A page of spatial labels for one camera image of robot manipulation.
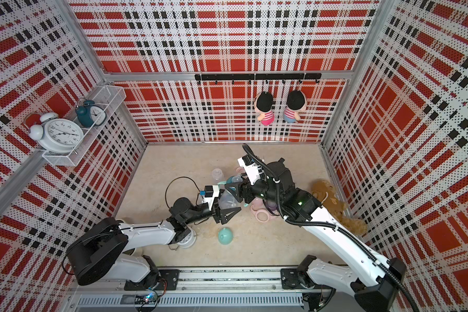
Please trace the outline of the mint green bottle handle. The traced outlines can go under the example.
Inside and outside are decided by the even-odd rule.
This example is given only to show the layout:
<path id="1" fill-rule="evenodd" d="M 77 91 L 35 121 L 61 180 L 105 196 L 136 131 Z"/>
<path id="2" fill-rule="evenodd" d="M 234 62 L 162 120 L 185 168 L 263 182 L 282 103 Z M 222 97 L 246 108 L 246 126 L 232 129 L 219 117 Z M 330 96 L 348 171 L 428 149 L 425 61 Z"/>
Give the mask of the mint green bottle handle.
<path id="1" fill-rule="evenodd" d="M 239 197 L 234 197 L 239 203 L 244 201 L 244 195 L 246 188 L 249 186 L 248 180 L 243 180 L 239 182 Z"/>

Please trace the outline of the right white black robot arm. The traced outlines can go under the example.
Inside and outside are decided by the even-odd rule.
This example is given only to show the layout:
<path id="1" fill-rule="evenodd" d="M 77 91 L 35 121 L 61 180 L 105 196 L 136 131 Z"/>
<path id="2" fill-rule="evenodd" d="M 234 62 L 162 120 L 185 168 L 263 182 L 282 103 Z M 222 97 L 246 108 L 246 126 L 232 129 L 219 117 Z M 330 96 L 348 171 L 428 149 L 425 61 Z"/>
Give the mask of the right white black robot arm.
<path id="1" fill-rule="evenodd" d="M 304 287 L 320 284 L 347 293 L 364 311 L 389 311 L 402 294 L 413 311 L 419 310 L 402 283 L 406 274 L 404 262 L 374 251 L 333 217 L 321 201 L 297 188 L 283 159 L 266 164 L 248 154 L 239 158 L 238 164 L 245 177 L 225 186 L 236 200 L 249 204 L 259 198 L 275 203 L 278 217 L 317 237 L 345 262 L 339 266 L 315 256 L 306 257 L 298 268 Z"/>

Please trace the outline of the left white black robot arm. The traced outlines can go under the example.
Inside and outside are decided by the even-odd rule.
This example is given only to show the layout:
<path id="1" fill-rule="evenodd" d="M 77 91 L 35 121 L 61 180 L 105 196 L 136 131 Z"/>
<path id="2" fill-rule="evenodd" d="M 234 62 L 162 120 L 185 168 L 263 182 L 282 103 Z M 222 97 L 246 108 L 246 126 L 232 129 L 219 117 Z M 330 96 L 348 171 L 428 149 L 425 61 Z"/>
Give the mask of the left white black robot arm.
<path id="1" fill-rule="evenodd" d="M 222 209 L 217 198 L 200 205 L 179 198 L 170 208 L 170 216 L 160 222 L 128 224 L 108 217 L 67 248 L 62 265 L 70 265 L 65 271 L 80 286 L 120 279 L 126 281 L 127 290 L 149 289 L 161 281 L 159 269 L 149 256 L 132 256 L 129 251 L 170 244 L 190 248 L 196 241 L 191 224 L 208 218 L 227 224 L 240 211 L 240 206 Z"/>

